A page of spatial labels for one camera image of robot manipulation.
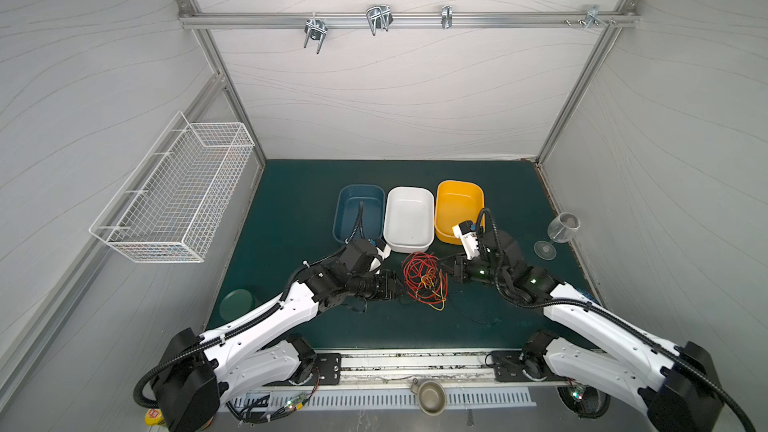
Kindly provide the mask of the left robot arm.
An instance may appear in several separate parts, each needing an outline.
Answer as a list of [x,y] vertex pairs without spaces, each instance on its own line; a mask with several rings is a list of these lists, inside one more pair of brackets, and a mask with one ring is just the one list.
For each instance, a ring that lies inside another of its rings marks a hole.
[[171,431],[197,431],[251,389],[304,381],[316,354],[288,332],[350,297],[373,302],[402,295],[396,273],[384,268],[391,252],[382,238],[352,234],[334,253],[299,266],[258,308],[201,334],[189,328],[177,333],[159,363],[138,379],[134,402],[159,410]]

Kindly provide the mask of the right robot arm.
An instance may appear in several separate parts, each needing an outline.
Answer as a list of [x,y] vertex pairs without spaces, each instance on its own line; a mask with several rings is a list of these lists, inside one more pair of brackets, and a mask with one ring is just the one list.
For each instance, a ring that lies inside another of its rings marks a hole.
[[593,344],[588,350],[557,334],[536,333],[520,358],[530,379],[554,375],[592,387],[645,414],[658,431],[711,431],[723,408],[744,430],[755,430],[701,346],[679,346],[644,331],[529,264],[488,208],[474,220],[453,223],[452,233],[463,247],[453,271],[460,280],[489,283],[505,302],[537,311]]

